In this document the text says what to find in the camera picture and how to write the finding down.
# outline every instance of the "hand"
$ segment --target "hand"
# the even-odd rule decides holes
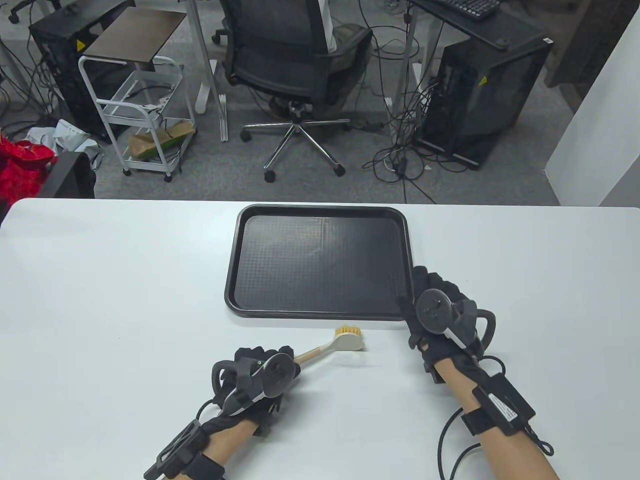
[[[267,350],[264,351],[262,347],[256,348],[240,348],[234,355],[234,361],[238,362],[241,358],[251,358],[253,360],[260,360],[262,362],[268,360],[277,353],[286,353],[291,358],[294,358],[293,349],[289,346],[281,347],[279,350]],[[300,374],[300,366],[295,365],[296,370],[294,378]],[[212,402],[218,405],[221,409],[228,397],[228,395],[237,386],[237,375],[232,369],[225,369],[221,375],[221,388],[217,395],[214,396]],[[263,435],[271,424],[271,418],[273,412],[277,412],[280,409],[280,403],[282,402],[282,395],[274,398],[264,398],[257,401],[243,412],[233,415],[232,417],[216,417],[209,422],[206,422],[203,427],[206,431],[213,433],[213,429],[220,431],[222,429],[231,428],[238,424],[241,420],[249,420],[258,426],[254,435]]]
[[[425,267],[414,267],[412,277],[414,301],[417,301],[420,295],[428,289],[443,291],[454,303],[467,298],[460,293],[456,284],[445,282],[437,273],[428,273]],[[431,373],[436,383],[443,383],[444,380],[436,371],[435,364],[446,358],[452,358],[461,354],[465,355],[463,350],[461,350],[453,340],[448,339],[444,335],[437,335],[427,331],[425,327],[420,324],[415,307],[408,298],[399,298],[398,305],[409,327],[409,332],[411,332],[409,346],[412,349],[417,346],[421,350],[422,359],[424,360],[424,370]]]

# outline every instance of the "red fabric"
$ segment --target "red fabric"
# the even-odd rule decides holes
[[[0,135],[0,200],[13,205],[37,196],[47,181],[47,165],[57,161],[49,147],[30,141],[12,143]]]

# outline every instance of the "wooden brush handle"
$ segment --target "wooden brush handle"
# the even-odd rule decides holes
[[[313,350],[309,350],[308,352],[303,353],[302,355],[298,355],[296,358],[293,359],[293,361],[296,362],[298,365],[302,365],[303,363],[308,362],[312,358],[317,357],[321,353],[322,353],[322,349],[320,347],[316,347]]]

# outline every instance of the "black pc case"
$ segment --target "black pc case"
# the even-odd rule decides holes
[[[552,46],[537,38],[506,52],[473,39],[446,47],[414,141],[480,168],[518,119]]]
[[[78,0],[42,20],[29,29],[43,60],[46,62],[71,115],[73,123],[93,136],[109,141],[107,132],[86,89],[78,69],[78,60],[96,38],[134,0]],[[87,62],[86,72],[99,98],[111,98],[124,83],[133,66]],[[118,135],[126,129],[113,127]]]

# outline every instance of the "mesh chair back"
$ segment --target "mesh chair back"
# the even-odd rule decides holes
[[[322,97],[326,39],[317,0],[221,0],[229,81],[291,99]]]

